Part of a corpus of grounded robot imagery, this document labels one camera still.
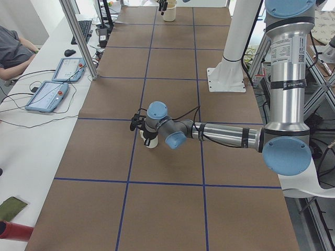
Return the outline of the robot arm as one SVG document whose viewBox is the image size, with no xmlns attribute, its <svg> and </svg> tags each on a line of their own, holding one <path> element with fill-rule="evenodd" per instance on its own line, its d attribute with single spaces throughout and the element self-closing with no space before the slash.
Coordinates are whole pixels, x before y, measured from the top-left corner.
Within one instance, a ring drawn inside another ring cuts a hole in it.
<svg viewBox="0 0 335 251">
<path fill-rule="evenodd" d="M 166 104 L 152 102 L 139 128 L 145 146 L 162 136 L 172 149 L 186 139 L 255 149 L 267 167 L 283 176 L 304 172 L 311 163 L 309 127 L 304 122 L 307 35 L 315 23 L 315 1 L 237 1 L 221 61 L 207 69 L 210 92 L 245 92 L 243 55 L 260 8 L 266 10 L 265 33 L 271 42 L 271 116 L 259 130 L 173 119 Z"/>
</svg>

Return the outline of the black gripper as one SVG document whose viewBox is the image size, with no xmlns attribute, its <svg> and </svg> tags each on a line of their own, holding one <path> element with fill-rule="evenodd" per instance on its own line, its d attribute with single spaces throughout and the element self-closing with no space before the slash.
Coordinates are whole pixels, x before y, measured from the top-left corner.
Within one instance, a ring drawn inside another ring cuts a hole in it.
<svg viewBox="0 0 335 251">
<path fill-rule="evenodd" d="M 151 140 L 157 137 L 156 132 L 150 132 L 146 128 L 143 129 L 144 145 L 150 145 Z"/>
</svg>

